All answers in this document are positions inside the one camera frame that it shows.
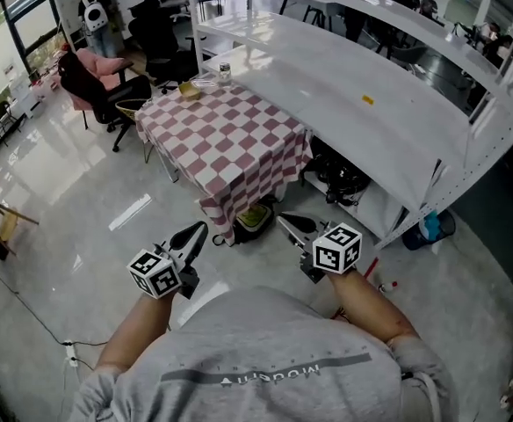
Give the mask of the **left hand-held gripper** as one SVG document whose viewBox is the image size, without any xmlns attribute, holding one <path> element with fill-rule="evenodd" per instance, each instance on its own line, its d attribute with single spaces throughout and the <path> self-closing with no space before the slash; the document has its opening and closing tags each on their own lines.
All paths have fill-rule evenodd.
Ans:
<svg viewBox="0 0 513 422">
<path fill-rule="evenodd" d="M 207 224 L 198 221 L 178 231 L 168 243 L 156 244 L 153 251 L 138 252 L 126 266 L 135 285 L 155 299 L 173 292 L 190 299 L 199 284 L 192 263 L 201 253 L 208 232 Z"/>
</svg>

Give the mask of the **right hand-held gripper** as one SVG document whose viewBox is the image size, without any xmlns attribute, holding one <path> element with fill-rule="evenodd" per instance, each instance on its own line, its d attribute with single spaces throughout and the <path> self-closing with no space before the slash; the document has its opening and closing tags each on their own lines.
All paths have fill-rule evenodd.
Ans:
<svg viewBox="0 0 513 422">
<path fill-rule="evenodd" d="M 344 222 L 328 222 L 313 234 L 317 226 L 311 217 L 283 212 L 277 222 L 288 240 L 302 249 L 300 270 L 313 283 L 326 273 L 346 274 L 360 259 L 363 235 Z"/>
</svg>

